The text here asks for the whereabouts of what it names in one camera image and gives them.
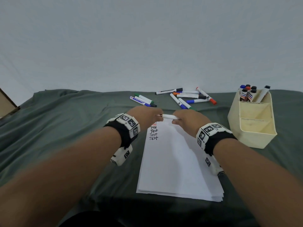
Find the person's left arm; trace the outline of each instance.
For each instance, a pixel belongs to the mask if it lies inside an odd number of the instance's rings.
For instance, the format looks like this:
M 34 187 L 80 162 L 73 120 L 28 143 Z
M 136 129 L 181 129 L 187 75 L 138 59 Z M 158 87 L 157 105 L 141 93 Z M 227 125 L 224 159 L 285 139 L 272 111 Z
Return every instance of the person's left arm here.
M 134 107 L 141 131 L 162 114 L 160 108 Z M 52 158 L 25 170 L 0 188 L 0 226 L 55 226 L 90 189 L 121 145 L 112 127 L 97 129 Z

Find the green tablecloth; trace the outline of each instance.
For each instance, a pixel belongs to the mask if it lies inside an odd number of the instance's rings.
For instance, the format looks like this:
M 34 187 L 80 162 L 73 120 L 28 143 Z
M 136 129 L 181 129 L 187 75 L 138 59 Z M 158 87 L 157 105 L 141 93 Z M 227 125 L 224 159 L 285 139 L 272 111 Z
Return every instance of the green tablecloth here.
M 256 151 L 303 179 L 300 142 L 303 93 L 272 90 L 271 94 L 278 135 L 265 149 Z M 29 163 L 48 158 L 56 150 L 102 127 L 114 115 L 139 105 L 129 99 L 131 95 L 134 92 L 46 90 L 35 93 L 21 105 L 21 110 L 0 120 L 0 186 Z M 153 99 L 166 114 L 180 109 L 169 94 L 142 95 Z M 197 103 L 194 107 L 212 121 L 229 127 L 227 114 L 235 93 L 210 95 L 218 102 L 216 106 L 208 102 Z M 137 194 L 145 137 L 146 132 L 139 134 L 132 144 L 133 153 L 121 167 L 108 164 L 85 196 L 86 201 L 96 202 L 100 209 L 111 210 L 142 226 L 166 221 L 176 226 L 223 222 L 235 226 L 256 225 L 226 175 L 219 177 L 225 192 L 223 202 Z

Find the stack of paper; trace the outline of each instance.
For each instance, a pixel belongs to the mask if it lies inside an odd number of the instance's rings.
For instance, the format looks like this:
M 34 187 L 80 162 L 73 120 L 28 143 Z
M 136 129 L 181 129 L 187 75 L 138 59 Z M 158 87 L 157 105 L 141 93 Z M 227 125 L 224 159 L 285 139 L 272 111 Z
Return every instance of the stack of paper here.
M 220 202 L 223 189 L 211 174 L 195 138 L 172 120 L 147 131 L 137 193 Z

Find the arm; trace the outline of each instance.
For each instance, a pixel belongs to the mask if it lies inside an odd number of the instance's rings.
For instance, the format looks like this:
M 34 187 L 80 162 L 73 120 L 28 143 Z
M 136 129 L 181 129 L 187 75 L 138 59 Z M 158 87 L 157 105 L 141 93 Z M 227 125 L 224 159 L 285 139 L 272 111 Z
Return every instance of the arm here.
M 193 110 L 174 113 L 188 134 L 196 137 L 201 126 L 211 121 Z M 262 226 L 301 226 L 303 185 L 281 166 L 235 139 L 223 139 L 214 156 L 240 197 Z
M 141 130 L 163 119 L 146 106 L 127 112 Z M 121 145 L 112 127 L 98 129 L 0 188 L 0 226 L 55 226 L 90 189 Z

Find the black strap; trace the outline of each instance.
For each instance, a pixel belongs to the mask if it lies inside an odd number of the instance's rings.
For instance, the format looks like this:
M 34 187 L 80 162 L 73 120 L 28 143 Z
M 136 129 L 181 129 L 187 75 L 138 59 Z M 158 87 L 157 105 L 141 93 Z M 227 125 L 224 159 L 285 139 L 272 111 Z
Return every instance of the black strap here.
M 226 131 L 217 132 L 216 134 L 209 137 L 205 144 L 205 152 L 212 156 L 214 153 L 214 147 L 216 144 L 221 141 L 222 139 L 236 139 L 238 140 L 233 134 L 228 133 Z
M 128 148 L 131 145 L 132 141 L 134 141 L 138 137 L 138 134 L 137 134 L 133 138 L 130 138 L 129 130 L 126 128 L 126 126 L 124 126 L 122 123 L 117 122 L 116 120 L 108 122 L 107 124 L 104 125 L 104 127 L 105 126 L 111 126 L 119 132 L 119 134 L 121 136 L 121 146 L 120 147 L 124 147 L 124 149 Z

